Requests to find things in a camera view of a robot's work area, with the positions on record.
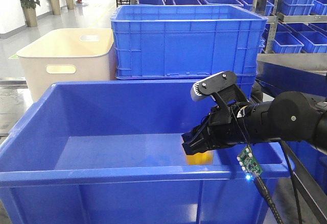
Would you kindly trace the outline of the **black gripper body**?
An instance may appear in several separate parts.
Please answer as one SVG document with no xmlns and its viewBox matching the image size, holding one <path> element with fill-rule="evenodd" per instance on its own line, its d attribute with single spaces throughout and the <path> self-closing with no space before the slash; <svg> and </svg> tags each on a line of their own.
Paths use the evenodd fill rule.
<svg viewBox="0 0 327 224">
<path fill-rule="evenodd" d="M 231 103 L 224 112 L 218 105 L 211 108 L 205 122 L 204 134 L 207 139 L 206 147 L 223 149 L 236 144 L 248 143 L 249 131 L 245 128 L 242 112 L 247 103 Z"/>
</svg>

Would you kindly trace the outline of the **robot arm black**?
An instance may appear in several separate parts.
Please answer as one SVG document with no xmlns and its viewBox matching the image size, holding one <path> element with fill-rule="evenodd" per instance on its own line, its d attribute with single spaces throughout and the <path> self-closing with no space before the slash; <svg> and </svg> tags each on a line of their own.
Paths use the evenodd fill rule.
<svg viewBox="0 0 327 224">
<path fill-rule="evenodd" d="M 237 144 L 305 141 L 326 153 L 326 100 L 297 91 L 280 93 L 270 102 L 234 102 L 224 115 L 218 106 L 202 123 L 182 135 L 187 155 Z"/>
</svg>

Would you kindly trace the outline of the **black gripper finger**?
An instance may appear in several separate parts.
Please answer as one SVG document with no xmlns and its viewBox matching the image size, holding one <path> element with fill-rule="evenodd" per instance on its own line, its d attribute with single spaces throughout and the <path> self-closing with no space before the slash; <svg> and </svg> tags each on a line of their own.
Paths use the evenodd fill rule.
<svg viewBox="0 0 327 224">
<path fill-rule="evenodd" d="M 208 125 L 202 124 L 182 134 L 182 142 L 210 142 Z"/>
<path fill-rule="evenodd" d="M 182 147 L 186 155 L 195 155 L 197 153 L 205 153 L 212 150 L 212 148 L 202 140 L 185 141 L 182 143 Z"/>
</svg>

